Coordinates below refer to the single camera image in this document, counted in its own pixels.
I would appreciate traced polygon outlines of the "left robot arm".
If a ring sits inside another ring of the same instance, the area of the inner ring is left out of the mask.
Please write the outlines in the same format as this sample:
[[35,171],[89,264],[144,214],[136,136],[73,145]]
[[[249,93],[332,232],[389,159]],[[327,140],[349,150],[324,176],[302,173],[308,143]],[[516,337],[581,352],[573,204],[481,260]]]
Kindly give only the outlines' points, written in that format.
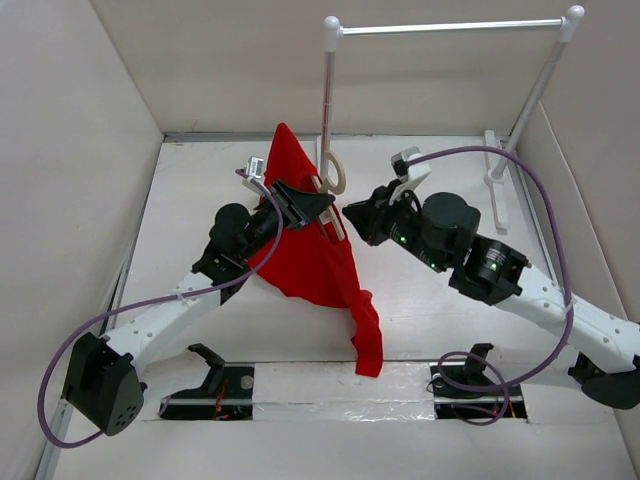
[[142,370],[178,334],[221,307],[254,273],[250,260],[274,255],[286,230],[303,230],[327,210],[330,193],[307,193],[282,181],[262,190],[259,205],[221,207],[209,241],[173,293],[140,304],[141,314],[101,336],[87,332],[73,344],[63,398],[107,436],[119,434],[140,412]]

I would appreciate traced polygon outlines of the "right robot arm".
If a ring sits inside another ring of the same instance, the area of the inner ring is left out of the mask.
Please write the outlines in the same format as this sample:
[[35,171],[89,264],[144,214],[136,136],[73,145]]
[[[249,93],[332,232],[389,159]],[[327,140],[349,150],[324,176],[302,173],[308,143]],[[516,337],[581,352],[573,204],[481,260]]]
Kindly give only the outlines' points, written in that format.
[[437,273],[450,272],[461,295],[515,314],[554,335],[558,344],[538,365],[523,352],[508,361],[491,343],[476,344],[462,371],[442,378],[454,391],[477,395],[533,381],[577,389],[607,407],[639,404],[639,326],[572,296],[527,257],[478,234],[481,214],[460,196],[441,192],[418,201],[411,190],[394,195],[391,182],[344,216],[362,240],[391,240]]

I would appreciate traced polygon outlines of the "red t-shirt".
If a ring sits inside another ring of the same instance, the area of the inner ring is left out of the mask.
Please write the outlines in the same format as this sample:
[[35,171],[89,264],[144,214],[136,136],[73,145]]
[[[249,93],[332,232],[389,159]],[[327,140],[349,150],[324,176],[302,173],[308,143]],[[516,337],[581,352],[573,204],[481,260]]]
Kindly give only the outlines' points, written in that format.
[[[276,127],[265,184],[280,180],[305,193],[316,191],[317,169],[285,123]],[[258,274],[287,297],[315,305],[347,308],[355,322],[352,343],[357,352],[355,373],[377,377],[383,366],[383,336],[372,294],[361,288],[352,245],[340,239],[332,223],[315,220],[300,231],[286,229],[279,245]]]

